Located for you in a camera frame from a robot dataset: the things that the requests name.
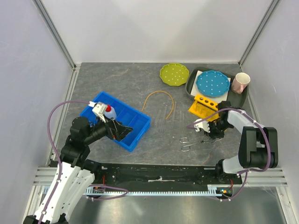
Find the tan rubber tube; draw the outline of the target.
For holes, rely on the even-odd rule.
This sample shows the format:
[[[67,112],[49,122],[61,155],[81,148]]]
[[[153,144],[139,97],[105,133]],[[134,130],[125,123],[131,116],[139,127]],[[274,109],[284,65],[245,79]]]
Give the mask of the tan rubber tube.
[[[175,101],[174,101],[173,96],[172,96],[170,93],[166,92],[166,91],[158,90],[158,91],[153,91],[153,92],[151,92],[151,93],[146,97],[146,99],[145,99],[145,101],[144,101],[144,103],[143,103],[143,105],[142,105],[141,112],[143,112],[143,110],[145,109],[145,106],[146,106],[146,103],[147,103],[148,99],[149,99],[152,95],[154,95],[154,94],[156,94],[156,93],[164,93],[164,94],[166,94],[166,95],[171,99],[171,102],[172,102],[171,110],[170,110],[169,114],[168,114],[168,115],[166,116],[166,118],[165,118],[165,120],[168,120],[168,118],[172,115],[172,113],[173,113],[173,111],[174,111]]]

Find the metal crucible tongs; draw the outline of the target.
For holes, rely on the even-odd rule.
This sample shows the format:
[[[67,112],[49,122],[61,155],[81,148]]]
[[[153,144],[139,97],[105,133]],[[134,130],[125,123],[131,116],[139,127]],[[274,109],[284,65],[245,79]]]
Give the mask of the metal crucible tongs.
[[[214,144],[220,140],[222,140],[222,138],[216,138],[216,139],[209,138],[205,140],[189,141],[187,137],[183,137],[179,140],[179,142],[182,144],[181,151],[188,152],[192,146],[199,145],[199,144]]]

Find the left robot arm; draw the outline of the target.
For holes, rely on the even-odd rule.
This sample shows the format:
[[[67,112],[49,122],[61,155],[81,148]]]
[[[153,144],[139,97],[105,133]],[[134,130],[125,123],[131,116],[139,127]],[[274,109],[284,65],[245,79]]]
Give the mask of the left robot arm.
[[[87,160],[89,145],[103,137],[121,141],[133,128],[106,118],[93,125],[86,117],[72,121],[58,160],[56,175],[38,210],[24,219],[25,224],[66,224],[74,208],[92,183],[99,183],[103,173],[98,162]]]

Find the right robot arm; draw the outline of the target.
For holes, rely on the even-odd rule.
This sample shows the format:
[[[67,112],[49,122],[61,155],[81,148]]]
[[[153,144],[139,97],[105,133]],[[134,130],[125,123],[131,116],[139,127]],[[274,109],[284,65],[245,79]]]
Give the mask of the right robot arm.
[[[236,128],[241,134],[238,155],[218,162],[220,168],[214,171],[218,183],[226,183],[231,174],[264,172],[277,167],[278,132],[275,128],[259,124],[244,110],[232,107],[229,101],[222,101],[216,108],[219,118],[207,123],[206,134],[220,139],[229,128]]]

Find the squeeze bottle red cap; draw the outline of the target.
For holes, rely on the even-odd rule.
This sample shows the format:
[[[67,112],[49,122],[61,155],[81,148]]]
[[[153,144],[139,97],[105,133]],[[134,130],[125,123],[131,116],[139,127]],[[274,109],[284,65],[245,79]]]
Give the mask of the squeeze bottle red cap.
[[[117,117],[116,111],[111,105],[107,105],[104,115],[109,119],[115,119]]]

